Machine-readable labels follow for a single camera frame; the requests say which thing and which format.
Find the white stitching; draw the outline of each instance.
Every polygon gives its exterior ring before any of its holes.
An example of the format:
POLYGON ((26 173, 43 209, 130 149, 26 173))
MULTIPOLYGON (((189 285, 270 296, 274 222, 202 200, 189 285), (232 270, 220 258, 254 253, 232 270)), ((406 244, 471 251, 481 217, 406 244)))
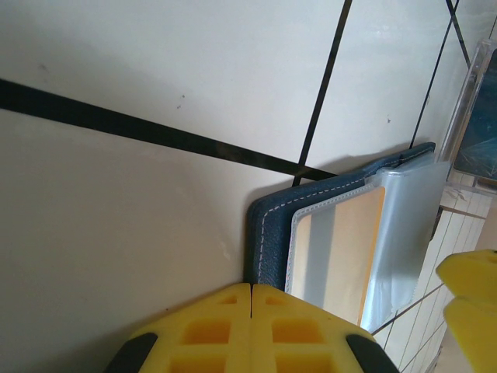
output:
MULTIPOLYGON (((426 152, 429 152, 431 149, 424 149, 420 152, 417 152, 416 154, 413 154, 413 155, 410 155, 409 157, 407 157, 406 159, 402 159, 403 162, 405 161, 408 161, 409 159, 412 159, 414 157, 417 157, 418 155, 421 155, 422 153, 426 153, 426 152)), ((386 167, 386 166, 391 166, 393 165, 394 163, 397 163, 397 162, 400 162, 401 160, 399 159, 396 159, 392 162, 389 162, 389 163, 385 163, 384 165, 381 165, 381 168, 383 167, 386 167)), ((366 175, 364 175, 363 177, 361 177, 360 179, 357 179, 355 181, 352 181, 350 183, 347 183, 347 184, 344 184, 344 185, 341 185, 341 186, 336 186, 332 189, 326 189, 326 190, 322 190, 321 192, 316 192, 316 193, 313 193, 313 194, 308 194, 307 196, 305 197, 300 197, 300 198, 296 198, 294 200, 289 200, 288 202, 285 202, 284 204, 280 204, 280 205, 277 205, 273 208, 270 208, 268 211, 266 211, 266 213, 264 214, 264 216, 262 217, 262 222, 261 222, 261 225, 262 225, 262 231, 261 231, 261 246, 259 247, 259 269, 258 269, 258 272, 257 272, 257 277, 261 277, 261 266, 262 266, 262 257, 263 257, 263 252, 262 252, 262 249, 264 247, 264 222, 266 220, 266 216, 268 215, 268 213, 270 212, 273 212, 273 211, 276 211, 277 209, 279 209, 280 207, 284 207, 286 204, 290 204, 291 202, 295 202, 297 200, 304 200, 306 198, 309 198, 309 197, 312 197, 312 196, 315 196, 316 194, 321 194, 321 193, 328 193, 328 192, 331 192, 332 190, 337 190, 337 189, 342 189, 342 188, 345 188, 345 187, 348 187, 352 184, 355 184, 355 183, 358 183, 359 181, 361 180, 364 180, 366 179, 368 176, 371 176, 373 173, 375 173, 377 171, 377 169, 373 170, 373 171, 370 171, 369 173, 367 173, 366 175)))

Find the yellow plastic object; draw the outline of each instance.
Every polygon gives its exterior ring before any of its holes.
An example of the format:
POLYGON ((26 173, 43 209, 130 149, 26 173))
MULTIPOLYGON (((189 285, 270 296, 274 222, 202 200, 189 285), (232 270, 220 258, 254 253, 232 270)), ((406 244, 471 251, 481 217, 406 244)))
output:
POLYGON ((456 296, 443 314, 472 368, 497 372, 497 252, 454 254, 436 272, 456 296))
POLYGON ((472 251, 448 256, 436 269, 455 297, 497 302, 497 253, 472 251))
POLYGON ((365 330, 268 285, 238 284, 138 330, 106 369, 398 372, 365 330))
POLYGON ((138 330, 158 336, 139 372, 250 372, 250 307, 237 284, 138 330))
POLYGON ((269 285, 252 291, 252 372, 361 372, 346 336, 365 330, 269 285))

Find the white tiled floor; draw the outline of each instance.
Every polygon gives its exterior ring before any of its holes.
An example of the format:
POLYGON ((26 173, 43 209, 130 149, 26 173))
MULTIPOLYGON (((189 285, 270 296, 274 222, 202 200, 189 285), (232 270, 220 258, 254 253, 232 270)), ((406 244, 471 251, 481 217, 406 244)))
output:
MULTIPOLYGON (((6 1, 0 78, 296 162, 342 6, 6 1)), ((461 0, 470 55, 496 10, 495 0, 461 0)), ((308 166, 340 173, 409 144, 449 19, 444 0, 353 0, 308 166)), ((458 47, 452 28, 415 143, 440 145, 466 69, 458 47)), ((0 122, 0 292, 15 300, 3 309, 0 371, 68 371, 75 361, 101 371, 136 325, 240 281, 246 208, 291 185, 20 114, 0 111, 0 122)), ((447 188, 443 205, 484 217, 490 200, 447 188)), ((439 283, 433 271, 451 246, 474 248, 482 224, 444 211, 414 302, 439 283)), ((435 356, 437 313, 451 296, 441 287, 378 333, 406 373, 435 356)))
POLYGON ((426 325, 429 322, 429 318, 432 314, 433 305, 435 304, 437 295, 438 291, 435 291, 434 293, 423 299, 421 302, 421 305, 415 317, 414 325, 408 337, 408 342, 405 345, 401 362, 398 365, 400 370, 404 369, 407 366, 411 359, 413 359, 413 357, 418 353, 420 346, 422 346, 422 337, 426 330, 426 325))
POLYGON ((444 1, 353 1, 308 165, 341 173, 408 146, 449 20, 444 1))
POLYGON ((297 161, 342 3, 2 2, 0 76, 297 161))
POLYGON ((420 305, 412 307, 403 316, 395 320, 392 326, 390 337, 388 338, 385 352, 394 362, 395 366, 399 366, 402 357, 404 356, 405 346, 409 342, 412 327, 416 321, 420 305))

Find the transparent plastic box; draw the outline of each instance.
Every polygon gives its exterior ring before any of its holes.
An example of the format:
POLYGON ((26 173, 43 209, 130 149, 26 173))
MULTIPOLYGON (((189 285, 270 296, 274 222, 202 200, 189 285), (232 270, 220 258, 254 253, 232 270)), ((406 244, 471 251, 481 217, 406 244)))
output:
POLYGON ((439 161, 449 161, 447 185, 497 194, 497 42, 483 40, 457 100, 439 161))

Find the blue object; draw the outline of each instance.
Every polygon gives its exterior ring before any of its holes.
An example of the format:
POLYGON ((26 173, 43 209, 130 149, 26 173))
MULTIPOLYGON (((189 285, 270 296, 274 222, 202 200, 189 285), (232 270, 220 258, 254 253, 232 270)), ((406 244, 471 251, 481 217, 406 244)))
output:
POLYGON ((364 179, 383 167, 397 167, 427 152, 427 142, 374 161, 363 168, 330 179, 281 190, 255 200, 247 211, 244 281, 269 284, 284 291, 295 211, 364 186, 364 179))

